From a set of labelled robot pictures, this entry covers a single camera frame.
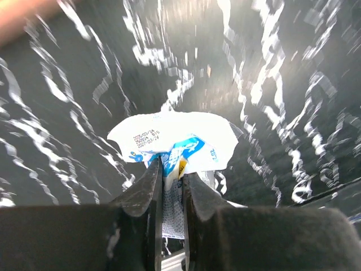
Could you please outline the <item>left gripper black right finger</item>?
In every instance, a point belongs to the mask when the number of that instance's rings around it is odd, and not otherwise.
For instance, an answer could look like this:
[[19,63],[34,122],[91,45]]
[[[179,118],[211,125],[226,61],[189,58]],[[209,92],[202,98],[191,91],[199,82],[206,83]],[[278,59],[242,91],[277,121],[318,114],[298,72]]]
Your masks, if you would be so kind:
[[234,207],[183,177],[185,270],[359,270],[360,239],[334,208]]

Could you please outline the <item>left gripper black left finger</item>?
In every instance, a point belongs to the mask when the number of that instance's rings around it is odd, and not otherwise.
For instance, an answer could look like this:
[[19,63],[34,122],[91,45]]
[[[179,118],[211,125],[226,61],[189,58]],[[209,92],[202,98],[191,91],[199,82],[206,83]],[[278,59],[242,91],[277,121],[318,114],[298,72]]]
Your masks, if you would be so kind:
[[107,204],[1,209],[2,270],[160,270],[162,165]]

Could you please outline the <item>white blue mask packet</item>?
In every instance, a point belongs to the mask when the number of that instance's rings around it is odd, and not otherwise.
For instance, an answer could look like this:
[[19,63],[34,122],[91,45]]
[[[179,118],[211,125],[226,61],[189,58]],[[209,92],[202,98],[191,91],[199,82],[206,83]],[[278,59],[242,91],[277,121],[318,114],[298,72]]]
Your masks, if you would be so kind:
[[149,167],[161,159],[162,235],[184,238],[182,177],[196,173],[212,189],[216,171],[226,169],[241,130],[222,116],[206,112],[158,112],[124,119],[107,135],[127,163]]

